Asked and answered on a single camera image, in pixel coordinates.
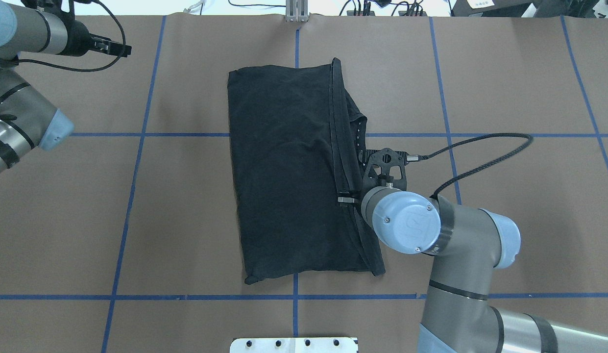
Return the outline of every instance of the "fabric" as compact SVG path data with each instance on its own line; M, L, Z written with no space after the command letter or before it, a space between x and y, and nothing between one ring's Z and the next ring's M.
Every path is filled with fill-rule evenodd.
M308 270L383 274L375 233L337 203L360 190L366 127L340 60L232 71L228 105L245 283Z

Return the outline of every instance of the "white mounting bracket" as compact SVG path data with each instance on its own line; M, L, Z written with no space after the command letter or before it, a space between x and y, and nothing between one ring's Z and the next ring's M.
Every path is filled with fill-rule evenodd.
M286 0L286 22L308 22L308 0Z
M358 353L351 337L235 339L230 353Z

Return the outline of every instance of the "paper sticker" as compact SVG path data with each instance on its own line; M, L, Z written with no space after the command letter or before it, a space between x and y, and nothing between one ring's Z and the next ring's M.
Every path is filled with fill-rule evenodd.
M495 6L493 0L467 0L472 9L482 9L483 7Z

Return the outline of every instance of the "blue joint cap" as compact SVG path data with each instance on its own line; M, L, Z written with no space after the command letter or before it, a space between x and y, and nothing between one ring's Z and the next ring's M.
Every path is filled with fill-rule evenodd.
M496 228L500 235L502 250L500 261L495 268L507 268L514 263L515 255L519 254L519 249L521 248L521 234L519 234L519 228L517 228L515 222L508 217L494 214L483 208L480 209L491 217L493 223L496 224Z
M422 324L419 324L419 340L417 342L417 353L457 353L441 339L430 332Z
M414 192L394 192L382 198L371 216L373 230L389 248L404 254L427 250L441 233L434 205Z
M0 0L0 47L6 45L17 33L17 15Z
M68 135L72 134L74 129L75 125L73 122L60 109L56 110L49 127L47 127L47 131L45 131L40 140L39 147L45 151L52 150L62 143Z

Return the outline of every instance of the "black cloth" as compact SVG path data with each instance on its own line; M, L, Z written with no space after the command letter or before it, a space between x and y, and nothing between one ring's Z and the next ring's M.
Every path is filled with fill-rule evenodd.
M340 60L232 71L228 105L245 283L308 270L383 274L375 233L337 203L360 190L366 127Z

